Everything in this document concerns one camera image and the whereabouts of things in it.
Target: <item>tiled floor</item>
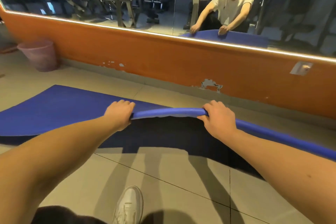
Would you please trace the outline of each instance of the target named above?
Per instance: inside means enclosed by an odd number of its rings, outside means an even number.
[[[0,56],[0,111],[59,84],[171,107],[201,107],[207,100],[71,68],[35,71],[21,53]],[[336,149],[336,131],[231,106],[237,118]],[[11,147],[0,145],[0,153]],[[146,148],[122,154],[98,149],[42,205],[63,205],[111,223],[126,186],[144,196],[143,221],[170,224],[311,224],[271,186],[213,160],[179,149]]]

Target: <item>trash bin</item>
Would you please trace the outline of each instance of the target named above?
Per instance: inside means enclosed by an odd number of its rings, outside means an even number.
[[[24,53],[36,70],[50,72],[57,69],[57,59],[52,41],[40,40],[21,43],[17,48]]]

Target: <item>white sneaker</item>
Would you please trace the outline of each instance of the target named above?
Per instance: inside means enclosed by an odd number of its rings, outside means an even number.
[[[126,188],[118,200],[112,224],[139,224],[144,200],[136,186]]]

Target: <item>chipped wall patch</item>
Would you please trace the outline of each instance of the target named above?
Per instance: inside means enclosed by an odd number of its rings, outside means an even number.
[[[200,89],[205,90],[207,89],[207,87],[216,87],[217,88],[217,92],[220,93],[220,89],[223,88],[223,85],[218,85],[216,84],[216,82],[210,80],[210,79],[205,79],[202,82],[202,85],[200,86]]]

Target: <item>orange wall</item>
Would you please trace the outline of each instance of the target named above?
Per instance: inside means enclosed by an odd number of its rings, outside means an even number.
[[[0,12],[18,41],[46,37],[62,57],[336,119],[336,63]],[[306,76],[290,74],[313,62]]]

